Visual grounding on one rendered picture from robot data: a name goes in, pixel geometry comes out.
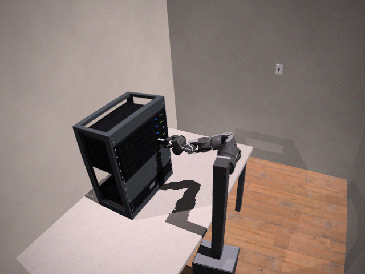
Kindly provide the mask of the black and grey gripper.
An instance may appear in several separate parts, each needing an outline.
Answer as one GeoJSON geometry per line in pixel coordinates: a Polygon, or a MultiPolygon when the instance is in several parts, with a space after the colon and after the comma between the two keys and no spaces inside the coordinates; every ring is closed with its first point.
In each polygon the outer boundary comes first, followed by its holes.
{"type": "Polygon", "coordinates": [[[186,145],[186,138],[182,135],[173,135],[171,137],[167,137],[163,141],[163,145],[166,148],[172,148],[172,151],[175,155],[180,155],[183,151],[191,152],[191,149],[189,147],[185,147],[186,145]],[[171,140],[171,144],[168,143],[171,140]]]}

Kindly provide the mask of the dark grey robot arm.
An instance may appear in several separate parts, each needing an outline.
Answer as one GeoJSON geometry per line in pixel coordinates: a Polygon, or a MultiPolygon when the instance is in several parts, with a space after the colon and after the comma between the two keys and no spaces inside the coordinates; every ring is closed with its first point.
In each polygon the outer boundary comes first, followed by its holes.
{"type": "Polygon", "coordinates": [[[188,152],[188,154],[208,152],[212,149],[218,150],[217,158],[230,159],[229,178],[230,175],[234,172],[236,163],[241,157],[241,150],[237,147],[232,132],[226,132],[210,137],[201,137],[199,139],[189,140],[184,148],[185,147],[189,147],[191,149],[191,152],[188,152]],[[197,146],[198,150],[195,150],[197,146]]]}

